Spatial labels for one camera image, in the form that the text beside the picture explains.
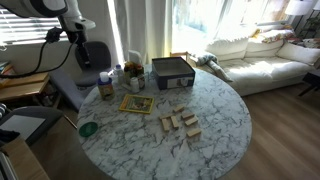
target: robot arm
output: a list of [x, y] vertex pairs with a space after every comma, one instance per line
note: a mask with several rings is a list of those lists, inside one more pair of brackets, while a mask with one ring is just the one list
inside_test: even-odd
[[86, 30], [95, 23], [83, 18], [77, 0], [0, 0], [0, 5], [20, 17], [58, 17], [62, 29], [71, 43], [78, 45], [84, 63], [89, 66], [89, 55], [84, 47]]

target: bottle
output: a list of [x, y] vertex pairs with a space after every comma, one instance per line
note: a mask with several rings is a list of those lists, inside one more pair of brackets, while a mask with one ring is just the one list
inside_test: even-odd
[[124, 72], [121, 69], [121, 65], [117, 64], [115, 69], [116, 75], [118, 76], [118, 84], [121, 85], [124, 83]]
[[139, 81], [138, 81], [138, 78], [136, 78], [136, 77], [131, 78], [131, 80], [130, 80], [130, 86], [131, 86], [131, 91], [132, 91], [133, 93], [139, 92], [140, 89], [139, 89]]
[[112, 79], [108, 76], [108, 72], [101, 72], [98, 79], [98, 88], [103, 100], [111, 100], [114, 97], [112, 87]]
[[145, 79], [144, 79], [144, 68], [141, 64], [137, 65], [137, 78], [139, 82], [139, 88], [143, 89], [145, 86]]

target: white couch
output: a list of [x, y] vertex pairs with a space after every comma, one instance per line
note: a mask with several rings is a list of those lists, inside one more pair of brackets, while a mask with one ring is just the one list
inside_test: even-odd
[[283, 40], [268, 44], [251, 38], [216, 40], [206, 51], [215, 55], [218, 62], [203, 60], [201, 54], [189, 58], [189, 64], [221, 78], [241, 96], [300, 83], [308, 71], [320, 64], [320, 49]]

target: gray box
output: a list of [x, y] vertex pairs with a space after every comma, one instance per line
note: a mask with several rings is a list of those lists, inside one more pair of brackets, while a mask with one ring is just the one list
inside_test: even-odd
[[181, 57], [152, 59], [152, 72], [160, 90], [193, 86], [196, 75]]

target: white marble surface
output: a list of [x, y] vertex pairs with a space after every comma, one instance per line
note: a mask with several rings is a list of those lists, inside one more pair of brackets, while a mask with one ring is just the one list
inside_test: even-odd
[[[115, 98], [102, 101], [95, 88], [78, 115], [78, 127], [98, 123], [88, 138], [79, 136], [87, 156], [115, 179], [216, 179], [227, 173], [245, 153], [251, 139], [251, 118], [240, 96], [226, 83], [196, 70], [193, 87], [159, 91], [152, 77], [139, 95], [155, 99], [150, 115], [121, 112], [126, 89], [114, 83]], [[194, 112], [199, 122], [165, 133], [158, 117], [178, 104]], [[200, 127], [199, 136], [186, 132]]]

